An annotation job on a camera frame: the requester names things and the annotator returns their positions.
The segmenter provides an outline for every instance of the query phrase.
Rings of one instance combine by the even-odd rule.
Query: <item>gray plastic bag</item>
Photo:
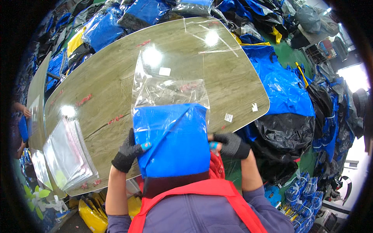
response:
[[[297,20],[306,32],[317,33],[321,29],[320,17],[311,7],[303,6],[297,13]]]

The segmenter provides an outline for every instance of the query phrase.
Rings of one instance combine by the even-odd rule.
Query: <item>sleeve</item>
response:
[[[129,215],[108,215],[107,233],[128,233],[131,217]]]
[[[294,232],[290,219],[264,197],[263,186],[254,191],[242,191],[242,195],[268,233]]]

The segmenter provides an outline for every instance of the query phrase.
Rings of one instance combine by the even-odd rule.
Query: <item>person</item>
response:
[[[241,159],[242,196],[232,182],[208,179],[142,198],[128,215],[126,173],[151,143],[135,145],[133,129],[112,161],[106,196],[108,233],[118,232],[294,232],[288,217],[271,206],[249,144],[234,133],[208,136],[221,156]]]
[[[30,111],[27,109],[26,106],[19,102],[14,102],[11,107],[11,112],[21,112],[26,118],[31,117]],[[23,149],[27,147],[27,142],[24,142],[21,138],[19,133],[18,123],[20,121],[20,117],[16,116],[15,114],[12,115],[11,123],[10,123],[10,133],[11,133],[11,154],[14,158],[20,159],[22,156]]]
[[[294,37],[290,40],[287,39],[286,43],[292,48],[302,48],[310,44],[317,44],[325,38],[336,36],[339,33],[340,22],[335,15],[335,11],[331,10],[329,13],[326,10],[314,7],[314,10],[319,14],[321,27],[318,33],[306,32],[302,26],[298,25],[298,30],[294,32]]]

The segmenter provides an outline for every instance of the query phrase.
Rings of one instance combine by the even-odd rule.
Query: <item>hand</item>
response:
[[[112,160],[112,165],[119,171],[128,173],[131,169],[132,163],[135,161],[135,158],[142,155],[144,152],[151,148],[151,143],[146,142],[143,144],[135,145],[135,135],[134,129],[129,130],[129,135],[119,147],[119,151]]]
[[[23,114],[25,115],[26,118],[30,118],[31,117],[31,113],[30,111],[26,108],[26,106],[23,106]]]
[[[208,135],[211,149],[217,149],[222,156],[245,159],[249,155],[250,145],[242,141],[235,133],[215,133]]]

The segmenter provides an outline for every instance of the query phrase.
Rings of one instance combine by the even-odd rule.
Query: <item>purple jacket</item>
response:
[[[271,206],[263,186],[243,192],[243,198],[256,213],[268,233],[294,232],[290,219]],[[107,233],[128,232],[131,218],[109,215]],[[183,194],[159,201],[147,214],[144,233],[169,232],[250,232],[223,196]]]

